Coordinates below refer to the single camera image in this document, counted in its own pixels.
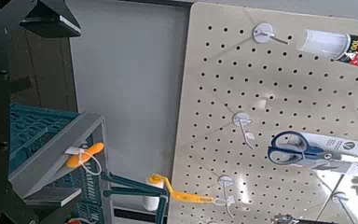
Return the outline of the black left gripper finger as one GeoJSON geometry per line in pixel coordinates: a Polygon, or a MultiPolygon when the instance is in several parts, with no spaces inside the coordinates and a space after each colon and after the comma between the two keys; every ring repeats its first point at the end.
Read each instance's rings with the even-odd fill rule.
{"type": "Polygon", "coordinates": [[[20,202],[15,205],[13,224],[63,224],[79,201],[82,189],[15,188],[20,202]]]}
{"type": "Polygon", "coordinates": [[[81,26],[65,0],[35,0],[20,26],[44,38],[81,36],[81,26]]]}

